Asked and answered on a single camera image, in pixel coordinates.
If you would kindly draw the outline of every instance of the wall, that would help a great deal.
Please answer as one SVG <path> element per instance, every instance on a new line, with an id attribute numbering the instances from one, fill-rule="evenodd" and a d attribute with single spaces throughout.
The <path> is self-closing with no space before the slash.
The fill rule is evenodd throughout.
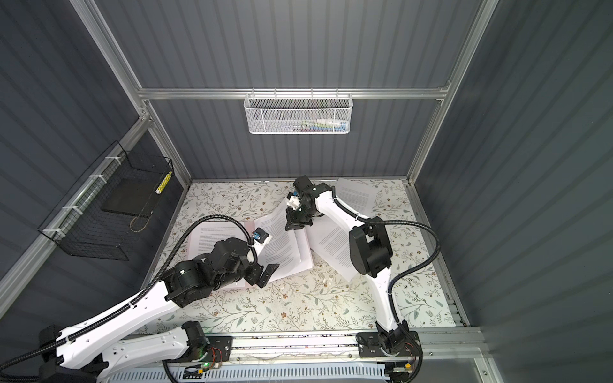
<path id="1" fill-rule="evenodd" d="M 145 88 L 436 88 L 479 1 L 97 4 Z M 153 104 L 201 179 L 403 176 L 435 101 L 356 101 L 348 135 L 299 138 L 249 134 L 239 101 Z"/>
<path id="2" fill-rule="evenodd" d="M 610 380 L 613 4 L 502 1 L 417 190 L 507 382 Z"/>
<path id="3" fill-rule="evenodd" d="M 137 115 L 68 0 L 0 1 L 0 57 L 4 276 L 46 215 Z M 134 150 L 160 155 L 149 134 Z M 74 324 L 137 292 L 181 193 L 173 178 L 129 262 L 57 249 L 0 320 L 0 360 L 36 349 L 39 330 L 50 324 Z M 36 374 L 41 362 L 9 372 Z"/>

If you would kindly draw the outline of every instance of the yellow connector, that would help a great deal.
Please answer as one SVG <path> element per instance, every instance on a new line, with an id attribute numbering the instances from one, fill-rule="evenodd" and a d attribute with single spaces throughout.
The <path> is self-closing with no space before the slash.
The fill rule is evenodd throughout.
<path id="1" fill-rule="evenodd" d="M 162 194 L 162 191 L 168 185 L 168 181 L 170 181 L 170 177 L 172 177 L 172 172 L 168 172 L 168 174 L 164 177 L 164 180 L 161 184 L 159 184 L 158 188 L 155 190 L 156 194 Z"/>

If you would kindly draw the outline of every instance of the black cable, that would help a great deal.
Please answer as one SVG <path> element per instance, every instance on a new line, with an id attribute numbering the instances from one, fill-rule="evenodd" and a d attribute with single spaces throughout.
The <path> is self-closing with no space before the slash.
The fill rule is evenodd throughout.
<path id="1" fill-rule="evenodd" d="M 168 255 L 168 258 L 166 259 L 166 261 L 164 261 L 164 264 L 162 264 L 162 267 L 159 269 L 158 273 L 155 275 L 155 277 L 153 277 L 151 279 L 151 281 L 147 284 L 147 286 L 145 286 L 144 289 L 142 289 L 135 297 L 134 299 L 132 299 L 129 303 L 125 304 L 124 306 L 118 308 L 116 311 L 112 312 L 111 314 L 105 316 L 104 318 L 100 319 L 97 322 L 92 323 L 91 325 L 73 333 L 70 334 L 69 336 L 67 336 L 66 338 L 60 339 L 59 341 L 56 341 L 54 343 L 48 344 L 44 347 L 41 347 L 38 350 L 34 350 L 34 351 L 30 351 L 27 352 L 23 355 L 20 355 L 18 357 L 15 357 L 13 359 L 10 359 L 2 364 L 0 364 L 0 381 L 3 382 L 12 382 L 12 383 L 35 383 L 39 380 L 38 376 L 34 376 L 34 375 L 29 375 L 29 376 L 19 376 L 19 375 L 11 375 L 11 374 L 5 374 L 2 371 L 6 370 L 8 367 L 14 366 L 17 363 L 21 363 L 27 359 L 31 359 L 35 356 L 38 356 L 40 354 L 44 354 L 48 351 L 54 350 L 60 346 L 62 346 L 63 344 L 66 344 L 67 341 L 73 341 L 75 339 L 77 339 L 79 336 L 82 336 L 84 334 L 87 334 L 88 332 L 94 330 L 95 328 L 100 327 L 101 325 L 104 325 L 105 323 L 109 322 L 110 320 L 118 317 L 119 315 L 125 313 L 127 310 L 130 309 L 130 307 L 135 306 L 136 303 L 138 301 L 140 301 L 145 295 L 147 295 L 147 293 L 149 293 L 149 291 L 153 288 L 153 286 L 156 285 L 156 283 L 158 283 L 158 281 L 161 280 L 162 274 L 164 274 L 164 272 L 166 271 L 166 269 L 168 268 L 168 266 L 170 265 L 170 263 L 172 262 L 173 258 L 175 257 L 175 255 L 179 252 L 179 249 L 181 248 L 181 245 L 183 244 L 183 242 L 185 241 L 185 239 L 187 239 L 189 233 L 192 232 L 192 230 L 194 230 L 196 228 L 196 226 L 198 226 L 199 224 L 205 222 L 205 221 L 209 221 L 211 219 L 223 219 L 225 221 L 229 221 L 233 224 L 235 224 L 236 226 L 238 226 L 238 228 L 243 232 L 243 234 L 245 234 L 245 237 L 247 238 L 247 244 L 249 245 L 249 247 L 251 248 L 251 253 L 253 254 L 253 262 L 252 264 L 256 264 L 257 263 L 257 253 L 255 248 L 253 247 L 253 237 L 251 237 L 251 235 L 249 235 L 249 232 L 247 231 L 247 229 L 245 229 L 245 227 L 238 222 L 236 219 L 232 218 L 232 217 L 228 217 L 222 214 L 211 214 L 208 216 L 204 216 L 198 220 L 196 220 L 194 223 L 192 223 L 187 230 L 185 230 L 185 232 L 182 234 L 181 238 L 179 238 L 179 240 L 177 241 L 177 244 L 175 245 L 175 247 L 172 249 L 172 251 L 170 252 L 170 254 Z"/>
<path id="2" fill-rule="evenodd" d="M 334 186 L 332 186 L 332 198 L 333 198 L 334 203 L 336 204 L 336 206 L 341 208 L 341 210 L 343 210 L 345 213 L 349 214 L 350 216 L 354 217 L 356 220 L 358 220 L 360 222 L 363 222 L 365 224 L 369 224 L 369 225 L 407 225 L 407 226 L 413 226 L 413 227 L 417 227 L 419 229 L 427 231 L 428 233 L 430 233 L 430 235 L 432 237 L 434 237 L 436 245 L 435 245 L 434 251 L 432 252 L 432 255 L 430 255 L 430 257 L 428 257 L 428 259 L 426 259 L 422 263 L 420 263 L 420 264 L 418 264 L 418 265 L 416 265 L 414 267 L 411 267 L 408 270 L 405 270 L 405 271 L 401 272 L 400 274 L 398 274 L 397 276 L 392 278 L 392 280 L 389 282 L 389 285 L 387 285 L 387 299 L 389 300 L 389 305 L 390 305 L 390 307 L 392 309 L 392 315 L 394 316 L 394 320 L 396 321 L 396 324 L 398 325 L 398 327 L 400 327 L 400 330 L 403 332 L 403 334 L 405 334 L 405 336 L 408 339 L 410 339 L 411 344 L 413 344 L 416 347 L 417 353 L 418 353 L 418 356 L 419 356 L 419 360 L 417 361 L 417 365 L 413 369 L 413 373 L 411 373 L 409 379 L 406 381 L 407 383 L 411 382 L 413 379 L 415 379 L 415 377 L 417 376 L 417 373 L 421 369 L 422 361 L 424 359 L 424 351 L 422 350 L 421 343 L 419 341 L 417 341 L 416 339 L 413 339 L 413 337 L 409 333 L 408 329 L 406 329 L 404 326 L 402 326 L 402 323 L 400 322 L 400 318 L 398 317 L 398 313 L 396 312 L 396 307 L 394 305 L 394 298 L 393 298 L 393 295 L 392 295 L 392 289 L 394 288 L 394 284 L 396 282 L 398 282 L 399 280 L 401 280 L 402 278 L 404 278 L 405 276 L 407 276 L 409 274 L 412 274 L 415 271 L 421 270 L 424 267 L 426 267 L 427 265 L 430 265 L 435 260 L 435 258 L 438 256 L 438 254 L 441 252 L 441 241 L 438 238 L 438 235 L 436 234 L 436 232 L 434 230 L 432 230 L 432 228 L 430 226 L 425 225 L 425 224 L 423 224 L 421 222 L 406 221 L 404 219 L 392 219 L 392 220 L 386 220 L 386 221 L 375 221 L 373 219 L 360 217 L 358 214 L 355 214 L 353 211 L 349 210 L 346 206 L 344 206 L 337 199 L 337 192 L 336 192 L 336 188 Z"/>
<path id="3" fill-rule="evenodd" d="M 164 372 L 166 372 L 166 376 L 168 377 L 168 380 L 170 380 L 171 383 L 179 383 L 178 380 L 175 379 L 174 376 L 172 376 L 172 374 L 170 373 L 170 368 L 168 368 L 168 360 L 164 359 L 162 361 L 162 366 L 164 366 Z"/>

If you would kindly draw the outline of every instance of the white mesh basket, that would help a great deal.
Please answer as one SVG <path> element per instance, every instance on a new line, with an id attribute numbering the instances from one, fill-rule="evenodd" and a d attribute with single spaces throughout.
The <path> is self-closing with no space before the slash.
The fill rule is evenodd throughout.
<path id="1" fill-rule="evenodd" d="M 328 99 L 245 96 L 247 123 L 253 134 L 346 134 L 352 108 L 351 95 Z"/>

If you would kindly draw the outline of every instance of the floral pattern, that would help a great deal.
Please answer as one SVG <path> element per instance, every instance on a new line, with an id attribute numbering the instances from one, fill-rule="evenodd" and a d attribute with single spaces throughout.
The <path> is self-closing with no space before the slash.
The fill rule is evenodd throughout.
<path id="1" fill-rule="evenodd" d="M 373 211 L 382 219 L 414 219 L 400 180 L 358 182 L 379 189 Z M 157 267 L 199 217 L 218 213 L 239 221 L 253 220 L 271 212 L 290 190 L 291 182 L 276 181 L 192 184 Z M 387 232 L 394 250 L 392 276 L 428 257 L 419 230 L 387 226 Z M 185 257 L 186 243 L 171 266 Z M 313 262 L 313 269 L 274 281 L 263 289 L 215 291 L 207 299 L 150 322 L 137 333 L 169 330 L 187 320 L 198 320 L 206 332 L 215 333 L 373 328 L 375 309 L 366 280 L 358 275 L 347 282 L 315 253 Z M 432 266 L 403 278 L 394 293 L 410 327 L 455 326 Z"/>

